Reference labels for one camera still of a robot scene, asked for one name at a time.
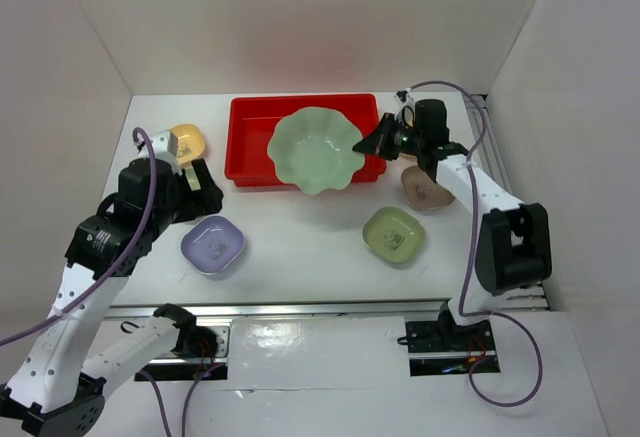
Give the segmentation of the brown square plate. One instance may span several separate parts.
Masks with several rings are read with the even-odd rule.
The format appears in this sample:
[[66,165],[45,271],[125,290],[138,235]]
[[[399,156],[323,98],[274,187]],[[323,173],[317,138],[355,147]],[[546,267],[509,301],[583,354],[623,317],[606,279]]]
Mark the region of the brown square plate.
[[403,170],[401,186],[409,206],[417,211],[444,208],[455,201],[450,191],[434,182],[418,166]]

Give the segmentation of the large green scalloped bowl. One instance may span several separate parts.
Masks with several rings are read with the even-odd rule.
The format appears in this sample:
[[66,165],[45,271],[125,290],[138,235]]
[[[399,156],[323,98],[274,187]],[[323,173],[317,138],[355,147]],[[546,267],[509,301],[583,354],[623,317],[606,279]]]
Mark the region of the large green scalloped bowl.
[[353,146],[361,131],[333,109],[305,107],[279,120],[267,145],[275,175],[302,193],[343,190],[365,165]]

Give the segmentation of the green square plate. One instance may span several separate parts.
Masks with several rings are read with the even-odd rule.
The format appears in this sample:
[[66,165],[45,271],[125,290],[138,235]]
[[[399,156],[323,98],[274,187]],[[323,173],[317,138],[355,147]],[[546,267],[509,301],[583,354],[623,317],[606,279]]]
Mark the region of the green square plate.
[[426,230],[397,207],[382,207],[364,224],[362,239],[380,259],[393,265],[411,262],[426,241]]

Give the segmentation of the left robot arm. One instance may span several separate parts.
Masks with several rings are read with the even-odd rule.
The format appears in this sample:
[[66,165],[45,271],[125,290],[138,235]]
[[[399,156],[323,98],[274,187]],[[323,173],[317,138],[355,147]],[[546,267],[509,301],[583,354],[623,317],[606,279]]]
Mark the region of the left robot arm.
[[108,350],[88,352],[138,261],[172,224],[218,213],[223,193],[202,159],[187,169],[137,158],[116,192],[81,222],[66,251],[62,281],[20,369],[1,387],[1,415],[31,436],[84,436],[106,400],[164,354],[211,362],[217,336],[183,307],[164,304]]

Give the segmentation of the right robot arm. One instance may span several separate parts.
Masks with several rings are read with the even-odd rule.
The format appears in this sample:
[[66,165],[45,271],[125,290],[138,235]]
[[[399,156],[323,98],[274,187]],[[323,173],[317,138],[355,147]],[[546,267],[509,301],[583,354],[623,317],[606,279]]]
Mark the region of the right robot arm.
[[470,150],[450,139],[442,101],[422,99],[397,114],[384,114],[353,150],[388,161],[401,154],[414,156],[418,167],[471,213],[470,254],[462,290],[446,304],[450,316],[436,326],[444,347],[460,348],[471,336],[471,325],[502,308],[512,291],[550,277],[546,209],[504,190],[473,162]]

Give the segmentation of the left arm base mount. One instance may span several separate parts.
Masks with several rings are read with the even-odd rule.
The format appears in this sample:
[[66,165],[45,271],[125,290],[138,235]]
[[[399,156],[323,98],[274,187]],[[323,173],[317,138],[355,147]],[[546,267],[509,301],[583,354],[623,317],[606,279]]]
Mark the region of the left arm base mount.
[[205,381],[222,381],[228,377],[228,354],[231,326],[215,322],[201,326],[190,337],[186,350],[176,354],[168,352],[149,362],[143,370],[158,382],[193,381],[206,370]]

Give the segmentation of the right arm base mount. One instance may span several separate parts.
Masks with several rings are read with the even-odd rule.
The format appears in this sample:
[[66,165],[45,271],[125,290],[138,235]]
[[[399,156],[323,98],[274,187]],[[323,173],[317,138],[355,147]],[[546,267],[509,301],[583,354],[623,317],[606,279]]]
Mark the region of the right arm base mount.
[[446,337],[435,321],[408,321],[397,344],[408,352],[412,377],[499,373],[492,328],[482,321],[469,332]]

